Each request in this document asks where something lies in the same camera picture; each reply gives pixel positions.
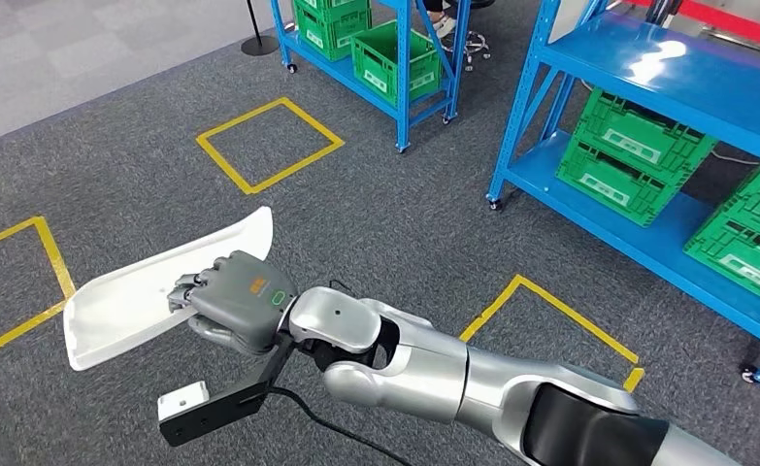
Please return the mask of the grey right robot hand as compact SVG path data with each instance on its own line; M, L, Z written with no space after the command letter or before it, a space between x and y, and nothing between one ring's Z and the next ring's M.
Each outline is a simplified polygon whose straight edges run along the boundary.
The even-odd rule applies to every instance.
M298 288L269 263L241 250L176 280L167 295L171 312L189 308L188 325L201 338L238 352L265 354Z

